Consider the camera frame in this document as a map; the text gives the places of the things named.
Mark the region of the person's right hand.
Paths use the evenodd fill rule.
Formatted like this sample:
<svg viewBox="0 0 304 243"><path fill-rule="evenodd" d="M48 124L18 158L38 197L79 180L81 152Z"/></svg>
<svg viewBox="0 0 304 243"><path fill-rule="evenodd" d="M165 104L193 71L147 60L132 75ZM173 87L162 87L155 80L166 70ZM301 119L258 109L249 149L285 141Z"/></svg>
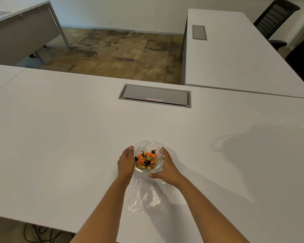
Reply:
<svg viewBox="0 0 304 243"><path fill-rule="evenodd" d="M161 150L164 155L163 169L162 171L156 173L162 173L163 181L178 188L183 179L183 175L179 172L179 170L175 166L169 152L164 147L162 147Z"/></svg>

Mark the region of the person's left hand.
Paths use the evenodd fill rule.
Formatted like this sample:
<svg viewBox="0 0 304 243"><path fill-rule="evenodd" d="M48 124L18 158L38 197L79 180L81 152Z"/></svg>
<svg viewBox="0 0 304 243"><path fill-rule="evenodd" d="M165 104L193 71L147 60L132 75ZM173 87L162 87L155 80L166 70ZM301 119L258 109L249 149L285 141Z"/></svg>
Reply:
<svg viewBox="0 0 304 243"><path fill-rule="evenodd" d="M117 164L118 164L117 178L121 179L123 182L129 182L133 176L134 167L135 167L133 146L126 148L122 152Z"/></svg>

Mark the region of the clear glass bowl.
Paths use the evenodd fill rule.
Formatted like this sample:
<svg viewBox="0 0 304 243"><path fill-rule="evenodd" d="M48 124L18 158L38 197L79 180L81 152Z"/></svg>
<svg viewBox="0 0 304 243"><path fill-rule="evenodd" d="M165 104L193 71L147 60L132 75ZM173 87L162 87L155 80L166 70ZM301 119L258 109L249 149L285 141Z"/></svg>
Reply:
<svg viewBox="0 0 304 243"><path fill-rule="evenodd" d="M143 171L140 171L137 168L135 168L135 170L137 172L139 172L139 173L147 173L148 174L148 173L160 171L162 169L163 162L164 162L164 155L163 155L163 152L161 150L161 147L158 144L154 143L154 142L151 142L151 141L142 141L142 142L137 143L134 146L134 156L137 156L137 155L141 154L141 151L150 152L151 150L154 150L154 149L157 149L157 159L159 160L158 164L155 164L154 170L143 170Z"/></svg>

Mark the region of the person's right forearm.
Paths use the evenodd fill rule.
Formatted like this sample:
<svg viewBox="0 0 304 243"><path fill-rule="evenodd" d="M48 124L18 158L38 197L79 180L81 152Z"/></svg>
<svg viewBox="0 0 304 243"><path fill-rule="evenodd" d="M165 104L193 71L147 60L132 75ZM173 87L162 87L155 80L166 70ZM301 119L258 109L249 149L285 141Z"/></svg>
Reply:
<svg viewBox="0 0 304 243"><path fill-rule="evenodd" d="M204 243L250 243L185 176L175 187L183 195Z"/></svg>

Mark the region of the person's left forearm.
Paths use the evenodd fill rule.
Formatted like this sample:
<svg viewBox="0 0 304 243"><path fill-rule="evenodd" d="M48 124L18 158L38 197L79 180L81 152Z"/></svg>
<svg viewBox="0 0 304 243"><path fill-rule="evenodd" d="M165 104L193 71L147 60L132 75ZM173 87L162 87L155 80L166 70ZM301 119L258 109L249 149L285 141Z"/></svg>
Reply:
<svg viewBox="0 0 304 243"><path fill-rule="evenodd" d="M118 175L70 243L116 243L130 175Z"/></svg>

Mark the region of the pile of wrapped candies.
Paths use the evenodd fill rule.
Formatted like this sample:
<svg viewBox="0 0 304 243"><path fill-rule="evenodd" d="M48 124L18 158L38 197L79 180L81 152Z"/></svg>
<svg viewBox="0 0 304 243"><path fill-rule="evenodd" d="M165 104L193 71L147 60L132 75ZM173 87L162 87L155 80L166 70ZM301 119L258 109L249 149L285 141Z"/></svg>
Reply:
<svg viewBox="0 0 304 243"><path fill-rule="evenodd" d="M150 152L141 151L141 154L134 157L135 167L140 170L154 170L155 164L158 164L157 149Z"/></svg>

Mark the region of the clear plastic bag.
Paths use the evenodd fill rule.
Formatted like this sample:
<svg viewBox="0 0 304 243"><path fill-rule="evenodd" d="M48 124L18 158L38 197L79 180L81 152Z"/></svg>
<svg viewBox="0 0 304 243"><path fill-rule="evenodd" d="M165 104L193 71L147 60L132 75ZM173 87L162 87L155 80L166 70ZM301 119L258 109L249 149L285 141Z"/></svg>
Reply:
<svg viewBox="0 0 304 243"><path fill-rule="evenodd" d="M125 192L123 208L129 212L160 214L167 183L160 179L151 179L147 173L134 172Z"/></svg>

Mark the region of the white desk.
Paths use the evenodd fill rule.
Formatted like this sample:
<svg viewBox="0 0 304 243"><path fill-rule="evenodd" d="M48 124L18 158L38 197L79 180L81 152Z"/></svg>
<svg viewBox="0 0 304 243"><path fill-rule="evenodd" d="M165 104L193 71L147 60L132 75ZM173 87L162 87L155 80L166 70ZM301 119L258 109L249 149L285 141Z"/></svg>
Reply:
<svg viewBox="0 0 304 243"><path fill-rule="evenodd" d="M193 24L207 41L192 39ZM242 12L188 9L181 84L304 98L304 82Z"/></svg>

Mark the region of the black mesh office chair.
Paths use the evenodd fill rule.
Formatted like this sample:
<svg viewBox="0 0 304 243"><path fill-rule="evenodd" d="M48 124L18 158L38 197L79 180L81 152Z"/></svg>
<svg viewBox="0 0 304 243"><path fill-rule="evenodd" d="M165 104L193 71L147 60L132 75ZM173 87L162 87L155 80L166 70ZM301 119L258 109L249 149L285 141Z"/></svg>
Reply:
<svg viewBox="0 0 304 243"><path fill-rule="evenodd" d="M256 19L254 26L272 47L278 51L281 47L286 46L287 42L270 40L270 37L298 10L300 10L300 7L288 0L274 0Z"/></svg>

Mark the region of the grey desk with metal legs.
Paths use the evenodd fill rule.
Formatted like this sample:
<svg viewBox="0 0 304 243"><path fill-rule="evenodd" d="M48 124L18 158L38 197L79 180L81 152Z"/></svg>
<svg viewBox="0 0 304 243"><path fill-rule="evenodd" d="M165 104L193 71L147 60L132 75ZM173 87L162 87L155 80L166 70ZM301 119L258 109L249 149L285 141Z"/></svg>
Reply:
<svg viewBox="0 0 304 243"><path fill-rule="evenodd" d="M15 66L33 55L46 65L52 61L46 45L62 36L70 47L50 0L0 0L0 65Z"/></svg>

